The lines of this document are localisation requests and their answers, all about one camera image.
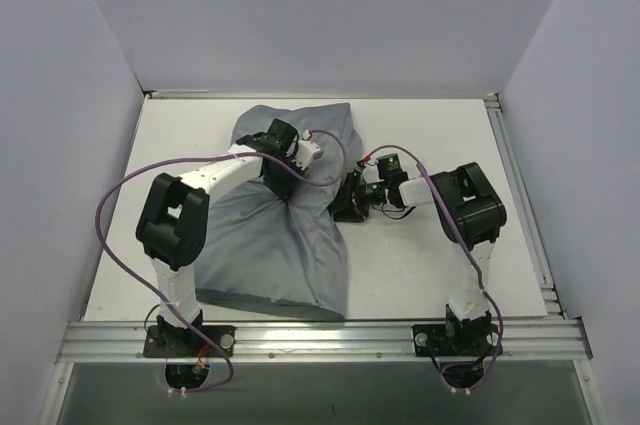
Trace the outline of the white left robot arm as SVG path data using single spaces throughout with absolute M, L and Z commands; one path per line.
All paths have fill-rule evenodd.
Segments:
M 289 198 L 311 163 L 322 155 L 311 134 L 300 135 L 275 119 L 268 130 L 245 135 L 227 150 L 228 159 L 152 182 L 136 227 L 136 239 L 151 259 L 158 289 L 168 299 L 160 307 L 158 334 L 180 356 L 202 344 L 203 314 L 195 293 L 194 262 L 202 252 L 209 208 L 237 187 L 262 179 L 280 199 Z

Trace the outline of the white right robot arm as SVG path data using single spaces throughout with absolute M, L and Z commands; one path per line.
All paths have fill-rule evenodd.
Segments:
M 362 223 L 374 207 L 390 205 L 404 216 L 419 206 L 434 205 L 440 227 L 453 244 L 454 282 L 445 309 L 446 347 L 465 354 L 476 345 L 495 347 L 500 327 L 492 322 L 487 284 L 491 255 L 506 208 L 479 164 L 411 178 L 396 153 L 375 159 L 378 180 L 367 182 L 370 157 L 346 175 L 329 212 L 337 222 Z

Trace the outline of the grey pillowcase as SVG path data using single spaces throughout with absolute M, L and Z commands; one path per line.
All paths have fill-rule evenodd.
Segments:
M 199 302 L 278 317 L 344 319 L 348 252 L 328 207 L 363 153 L 347 103 L 284 110 L 257 105 L 231 138 L 262 132 L 274 119 L 314 130 L 323 150 L 286 201 L 261 181 L 234 189 L 209 211 L 207 242 L 195 262 Z

